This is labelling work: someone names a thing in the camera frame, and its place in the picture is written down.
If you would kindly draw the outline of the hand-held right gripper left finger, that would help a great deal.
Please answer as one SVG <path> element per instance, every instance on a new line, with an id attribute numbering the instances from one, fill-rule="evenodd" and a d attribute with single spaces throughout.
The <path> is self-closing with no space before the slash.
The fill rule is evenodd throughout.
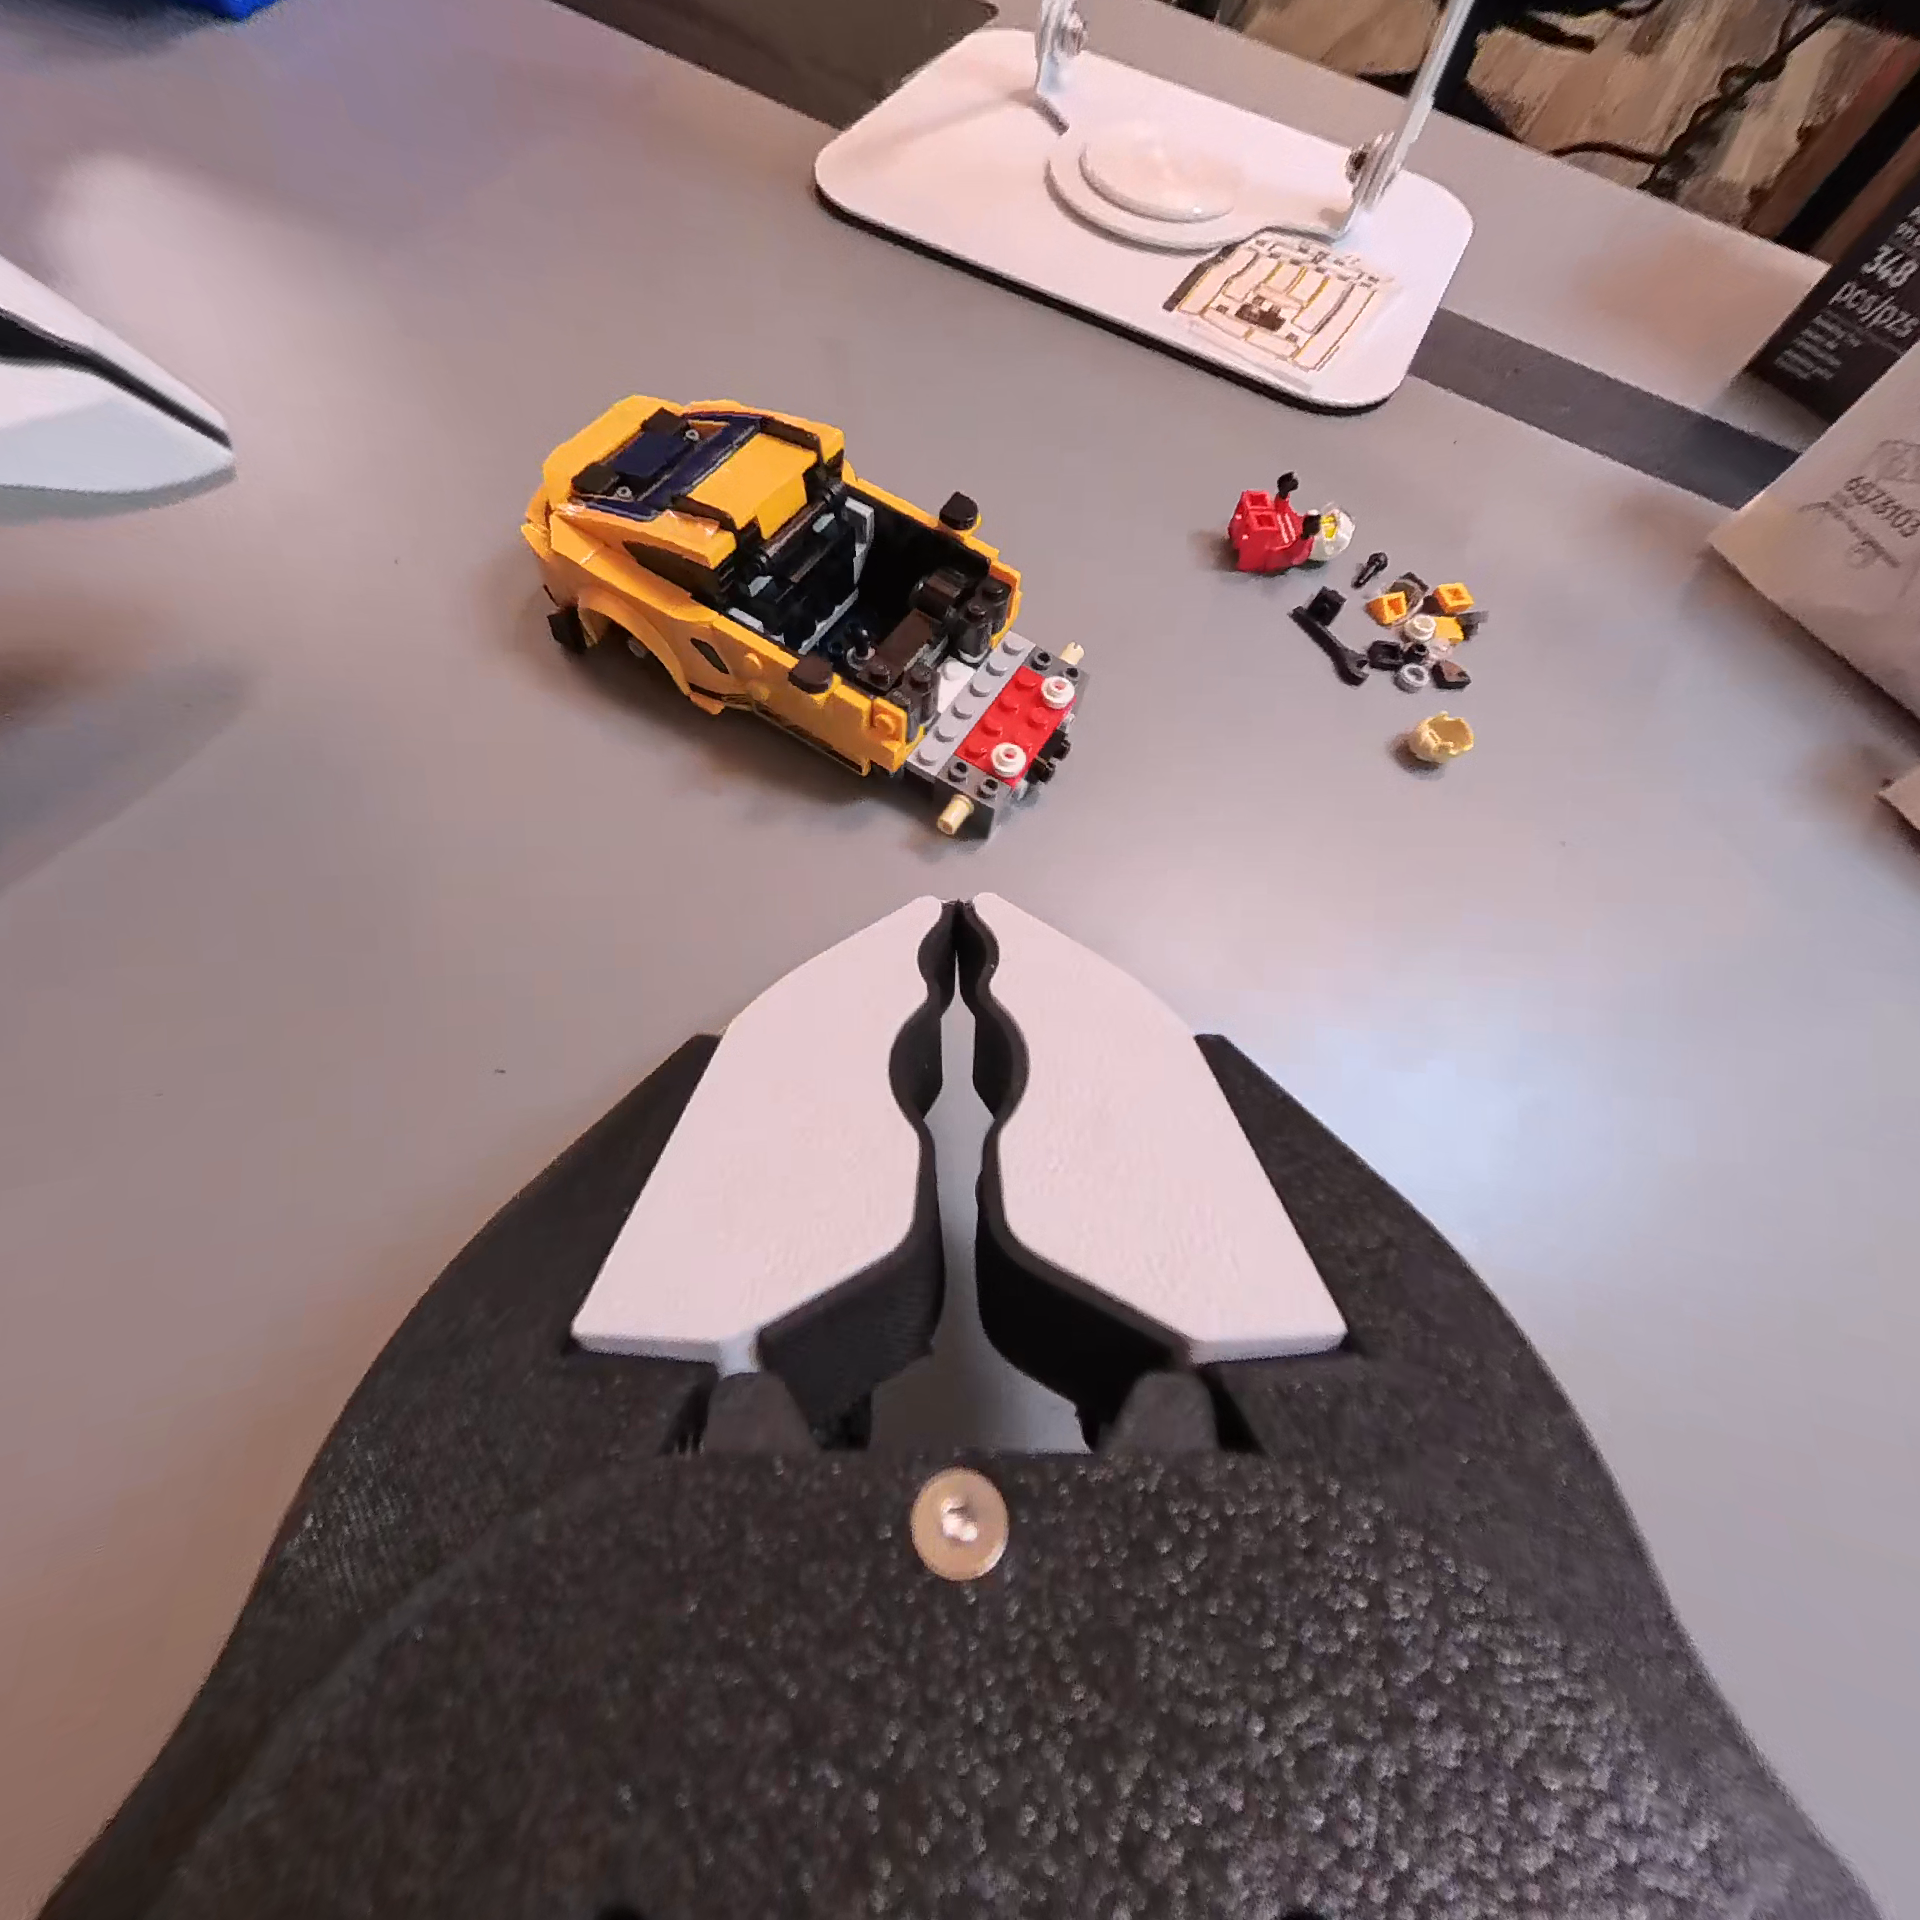
<path id="1" fill-rule="evenodd" d="M 877 1392 L 944 1318 L 928 1113 L 954 914 L 912 899 L 726 1025 L 572 1318 L 576 1349 L 769 1377 L 817 1447 L 874 1446 Z"/>

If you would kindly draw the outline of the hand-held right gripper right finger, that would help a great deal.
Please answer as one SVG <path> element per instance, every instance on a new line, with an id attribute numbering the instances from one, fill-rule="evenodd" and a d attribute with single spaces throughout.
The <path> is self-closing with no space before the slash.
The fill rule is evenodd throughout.
<path id="1" fill-rule="evenodd" d="M 1097 1447 L 1148 1377 L 1334 1353 L 1349 1321 L 1189 1025 L 1016 904 L 960 911 L 976 1310 Z"/>

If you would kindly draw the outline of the black lego set box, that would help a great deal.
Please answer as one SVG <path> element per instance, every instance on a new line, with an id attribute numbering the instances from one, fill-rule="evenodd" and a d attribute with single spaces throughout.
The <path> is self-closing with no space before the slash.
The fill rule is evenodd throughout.
<path id="1" fill-rule="evenodd" d="M 1918 182 L 1838 259 L 1747 363 L 1774 393 L 1830 425 L 1918 339 Z"/>

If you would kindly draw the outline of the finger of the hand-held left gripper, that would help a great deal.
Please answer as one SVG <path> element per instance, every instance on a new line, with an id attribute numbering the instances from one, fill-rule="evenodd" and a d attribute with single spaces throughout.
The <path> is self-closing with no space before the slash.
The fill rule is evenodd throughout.
<path id="1" fill-rule="evenodd" d="M 2 519 L 141 513 L 233 479 L 227 422 L 108 328 L 2 263 Z"/>

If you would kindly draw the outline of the white book stand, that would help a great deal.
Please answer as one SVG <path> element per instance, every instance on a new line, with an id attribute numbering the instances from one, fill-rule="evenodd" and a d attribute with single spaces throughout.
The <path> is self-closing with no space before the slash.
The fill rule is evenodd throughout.
<path id="1" fill-rule="evenodd" d="M 1408 169 L 1475 14 L 1445 6 L 1400 122 L 1345 150 L 1085 53 L 1076 6 L 974 33 L 828 142 L 832 210 L 1322 414 L 1364 414 L 1411 373 L 1473 216 Z M 1213 251 L 1282 230 L 1400 279 L 1364 343 L 1322 377 L 1235 363 L 1162 311 Z"/>

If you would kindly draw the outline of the sticker sheet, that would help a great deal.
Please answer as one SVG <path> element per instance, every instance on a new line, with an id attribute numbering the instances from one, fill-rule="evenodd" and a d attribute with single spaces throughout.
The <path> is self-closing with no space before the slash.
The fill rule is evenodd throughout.
<path id="1" fill-rule="evenodd" d="M 1189 270 L 1162 311 L 1238 367 L 1309 381 L 1364 343 L 1400 290 L 1361 254 L 1260 230 Z"/>

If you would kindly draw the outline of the yellow lego car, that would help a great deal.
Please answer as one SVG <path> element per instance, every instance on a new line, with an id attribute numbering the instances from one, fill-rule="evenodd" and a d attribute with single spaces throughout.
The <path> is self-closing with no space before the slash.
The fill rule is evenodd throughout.
<path id="1" fill-rule="evenodd" d="M 546 457 L 522 535 L 565 654 L 612 648 L 705 714 L 917 783 L 946 837 L 993 837 L 1072 751 L 1085 656 L 1018 632 L 974 499 L 877 487 L 828 423 L 624 398 Z"/>

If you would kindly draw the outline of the red lego minifigure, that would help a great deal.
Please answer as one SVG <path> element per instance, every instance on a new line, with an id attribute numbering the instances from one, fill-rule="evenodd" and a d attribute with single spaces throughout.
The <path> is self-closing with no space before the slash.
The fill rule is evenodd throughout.
<path id="1" fill-rule="evenodd" d="M 1328 504 L 1305 507 L 1301 475 L 1284 471 L 1270 490 L 1238 494 L 1222 535 L 1238 573 L 1278 577 L 1320 569 L 1337 560 L 1353 542 L 1353 517 Z"/>

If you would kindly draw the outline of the pile of small lego pieces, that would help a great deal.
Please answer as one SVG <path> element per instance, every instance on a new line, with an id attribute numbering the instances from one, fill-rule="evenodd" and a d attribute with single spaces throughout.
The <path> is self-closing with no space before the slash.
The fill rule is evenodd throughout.
<path id="1" fill-rule="evenodd" d="M 1371 677 L 1387 677 L 1405 694 L 1466 690 L 1473 673 L 1459 661 L 1481 634 L 1489 608 L 1466 583 L 1427 583 L 1405 569 L 1386 577 L 1386 553 L 1376 551 L 1353 574 L 1352 595 L 1369 624 L 1361 643 L 1337 634 L 1337 617 L 1352 598 L 1320 589 L 1289 613 L 1291 624 L 1333 665 L 1340 685 L 1361 689 Z"/>

